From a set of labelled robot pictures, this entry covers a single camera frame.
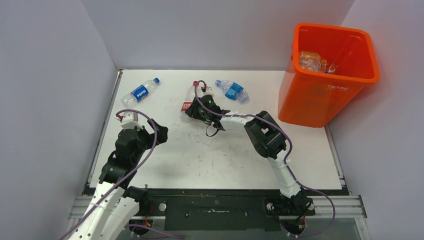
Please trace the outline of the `red cap water bottle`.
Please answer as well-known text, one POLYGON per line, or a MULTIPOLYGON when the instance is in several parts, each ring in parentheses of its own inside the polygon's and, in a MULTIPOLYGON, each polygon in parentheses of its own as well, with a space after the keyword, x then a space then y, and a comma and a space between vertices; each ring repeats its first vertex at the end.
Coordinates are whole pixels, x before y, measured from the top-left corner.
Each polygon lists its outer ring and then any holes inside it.
POLYGON ((181 110, 180 110, 180 118, 184 121, 186 121, 190 118, 185 113, 185 111, 188 110, 189 107, 192 105, 196 94, 199 98, 201 98, 203 96, 202 88, 199 86, 198 81, 194 81, 192 83, 192 85, 189 87, 189 89, 188 89, 188 91, 185 95, 184 101, 182 103, 181 110))

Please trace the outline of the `blue cap bottle edge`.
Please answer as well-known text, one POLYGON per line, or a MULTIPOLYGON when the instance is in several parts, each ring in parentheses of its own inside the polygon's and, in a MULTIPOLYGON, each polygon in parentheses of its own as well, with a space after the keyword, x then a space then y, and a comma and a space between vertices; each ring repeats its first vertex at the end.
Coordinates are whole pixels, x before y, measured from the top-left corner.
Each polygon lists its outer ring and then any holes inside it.
POLYGON ((323 72, 323 61, 320 54, 311 51, 300 51, 298 54, 299 66, 310 72, 323 72))

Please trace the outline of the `crushed orange label bottle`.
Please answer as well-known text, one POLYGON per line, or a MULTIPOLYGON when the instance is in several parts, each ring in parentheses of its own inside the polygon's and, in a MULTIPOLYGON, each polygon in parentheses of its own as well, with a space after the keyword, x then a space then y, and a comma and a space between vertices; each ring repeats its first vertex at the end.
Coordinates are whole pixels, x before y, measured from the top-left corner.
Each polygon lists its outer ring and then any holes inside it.
POLYGON ((322 58, 320 60, 320 71, 322 73, 335 75, 337 68, 338 66, 335 63, 333 62, 328 63, 328 61, 325 58, 322 58))

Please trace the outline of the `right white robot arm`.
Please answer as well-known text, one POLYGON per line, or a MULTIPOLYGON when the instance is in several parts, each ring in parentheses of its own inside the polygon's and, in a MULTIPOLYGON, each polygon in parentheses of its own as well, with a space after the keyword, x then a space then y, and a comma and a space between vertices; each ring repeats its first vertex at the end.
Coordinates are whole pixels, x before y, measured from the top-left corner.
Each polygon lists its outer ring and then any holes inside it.
POLYGON ((247 133, 255 151, 267 159, 275 175, 278 189, 283 197, 281 212, 288 215, 315 215, 313 200, 305 195, 290 171, 287 155, 291 149, 288 138, 267 111, 256 115, 241 114, 221 109, 211 95, 195 97, 184 103, 182 112, 192 118, 213 126, 218 131, 247 133))

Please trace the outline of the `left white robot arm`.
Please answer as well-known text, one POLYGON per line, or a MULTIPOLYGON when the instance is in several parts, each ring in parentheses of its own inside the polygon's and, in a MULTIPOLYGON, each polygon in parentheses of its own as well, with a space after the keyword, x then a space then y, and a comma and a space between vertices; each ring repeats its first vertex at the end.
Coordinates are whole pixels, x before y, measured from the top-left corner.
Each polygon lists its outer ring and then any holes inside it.
POLYGON ((115 149, 101 170, 98 183, 81 220, 70 230, 70 240, 114 240, 134 215, 149 210, 147 188, 130 186, 146 151, 168 140, 169 129, 153 119, 149 133, 138 120, 121 118, 115 149))

